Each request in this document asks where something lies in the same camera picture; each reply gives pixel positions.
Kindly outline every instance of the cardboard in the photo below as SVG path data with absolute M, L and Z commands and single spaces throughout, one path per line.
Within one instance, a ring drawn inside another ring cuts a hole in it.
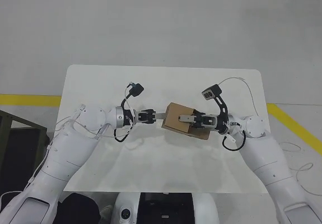
M 184 134 L 186 136 L 191 136 L 194 138 L 199 138 L 203 140 L 208 140 L 210 130 L 192 128 L 188 123 L 180 122 L 180 115 L 192 115 L 194 109 L 188 108 L 171 102 L 166 110 L 166 118 L 163 120 L 162 128 Z

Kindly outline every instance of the table top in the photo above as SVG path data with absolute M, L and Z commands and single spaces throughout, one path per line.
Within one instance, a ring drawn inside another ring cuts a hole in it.
M 259 116 L 270 130 L 261 75 L 249 69 L 72 65 L 67 71 L 58 120 L 70 116 L 80 104 L 97 104 L 104 110 L 119 106 L 129 82 L 144 87 L 138 97 L 129 99 L 136 110 L 161 113 L 175 102 L 218 114 L 217 104 L 206 101 L 201 92 L 229 77 L 241 77 L 248 83 Z M 231 79 L 220 87 L 231 113 L 255 115 L 243 82 Z M 161 124 L 161 120 L 137 124 L 123 143 L 102 138 L 65 190 L 267 193 L 241 155 L 222 147 L 223 137 L 218 133 L 212 132 L 205 141 L 162 129 Z

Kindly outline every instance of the yellow floor line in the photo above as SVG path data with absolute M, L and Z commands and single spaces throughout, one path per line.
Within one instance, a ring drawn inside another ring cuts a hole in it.
M 0 94 L 0 105 L 60 106 L 61 96 Z
M 314 135 L 302 127 L 298 122 L 287 115 L 275 104 L 267 104 L 268 113 L 278 119 L 289 130 L 294 132 L 299 138 L 313 148 L 318 154 L 322 156 L 322 142 L 318 140 Z
M 60 106 L 61 96 L 0 94 L 0 105 Z M 322 142 L 275 104 L 267 104 L 268 113 L 278 119 L 322 156 Z

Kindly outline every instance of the gray floor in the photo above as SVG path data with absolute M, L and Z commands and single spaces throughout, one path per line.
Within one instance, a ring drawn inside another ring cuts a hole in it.
M 322 141 L 322 1 L 0 0 L 0 94 L 60 95 L 71 64 L 257 69 L 267 102 Z M 58 111 L 0 108 L 50 132 Z M 320 156 L 277 120 L 270 126 L 303 148 L 287 158 L 312 161 L 301 181 L 322 193 Z M 224 223 L 274 217 L 268 195 L 214 197 Z

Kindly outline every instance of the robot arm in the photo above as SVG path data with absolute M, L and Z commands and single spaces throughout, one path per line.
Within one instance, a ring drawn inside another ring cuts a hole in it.
M 129 86 L 132 88 L 127 98 L 143 91 L 140 84 L 130 83 Z M 109 127 L 116 130 L 135 123 L 152 124 L 162 118 L 163 114 L 156 114 L 153 110 L 127 110 L 124 102 L 109 112 L 97 106 L 81 105 L 48 146 L 46 160 L 38 174 L 1 212 L 0 223 L 53 223 L 65 186 L 91 156 Z M 84 129 L 92 130 L 94 134 L 85 133 Z
M 265 185 L 281 224 L 322 223 L 322 211 L 291 174 L 283 150 L 265 130 L 263 120 L 258 116 L 239 118 L 228 114 L 227 106 L 220 97 L 221 92 L 218 85 L 202 92 L 206 100 L 214 99 L 220 106 L 219 115 L 196 111 L 187 118 L 181 115 L 179 120 L 191 123 L 194 128 L 208 128 L 225 135 L 223 146 L 230 151 L 239 151 L 248 167 Z M 235 142 L 237 149 L 226 147 L 226 138 Z
M 240 130 L 245 131 L 247 139 L 240 154 L 248 167 L 265 185 L 274 202 L 277 220 L 284 224 L 322 223 L 322 211 L 308 198 L 293 177 L 283 150 L 273 136 L 263 128 L 259 117 L 237 119 L 230 116 L 230 120 L 245 124 L 241 128 L 235 127 L 231 135 L 236 140 L 236 145 L 240 147 L 244 139 Z M 253 135 L 255 126 L 259 126 L 259 130 L 263 129 L 260 137 Z

